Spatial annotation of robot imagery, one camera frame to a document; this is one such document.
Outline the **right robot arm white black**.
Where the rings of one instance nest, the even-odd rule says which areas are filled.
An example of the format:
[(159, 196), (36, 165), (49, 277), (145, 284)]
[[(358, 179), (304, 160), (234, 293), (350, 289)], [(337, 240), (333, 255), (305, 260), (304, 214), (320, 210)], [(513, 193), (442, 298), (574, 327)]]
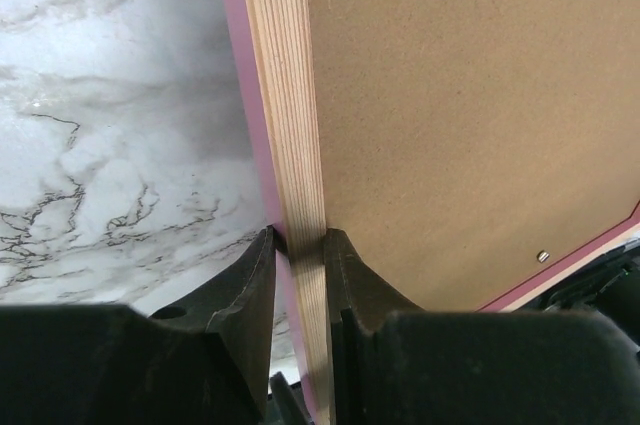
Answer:
[(522, 309), (597, 311), (639, 346), (639, 241), (600, 255)]

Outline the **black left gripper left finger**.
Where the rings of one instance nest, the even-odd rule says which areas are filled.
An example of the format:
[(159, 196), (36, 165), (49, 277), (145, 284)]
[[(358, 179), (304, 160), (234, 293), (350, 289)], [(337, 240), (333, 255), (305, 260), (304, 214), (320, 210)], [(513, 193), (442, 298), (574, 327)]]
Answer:
[(265, 415), (276, 240), (144, 316), (122, 304), (1, 309), (5, 424), (257, 424)]

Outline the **pink picture frame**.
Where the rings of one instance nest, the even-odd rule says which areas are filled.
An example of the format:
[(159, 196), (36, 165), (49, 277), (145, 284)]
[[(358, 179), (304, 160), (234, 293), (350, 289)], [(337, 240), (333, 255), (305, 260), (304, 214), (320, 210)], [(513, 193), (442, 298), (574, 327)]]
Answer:
[(224, 0), (312, 417), (323, 251), (427, 312), (515, 313), (639, 241), (639, 0)]

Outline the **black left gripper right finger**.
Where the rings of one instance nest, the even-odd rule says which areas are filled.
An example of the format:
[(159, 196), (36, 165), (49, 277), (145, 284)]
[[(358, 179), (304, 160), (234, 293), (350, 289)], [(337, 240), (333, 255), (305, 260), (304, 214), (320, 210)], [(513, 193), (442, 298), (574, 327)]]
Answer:
[(639, 364), (583, 311), (427, 312), (330, 230), (323, 251), (335, 424), (635, 424)]

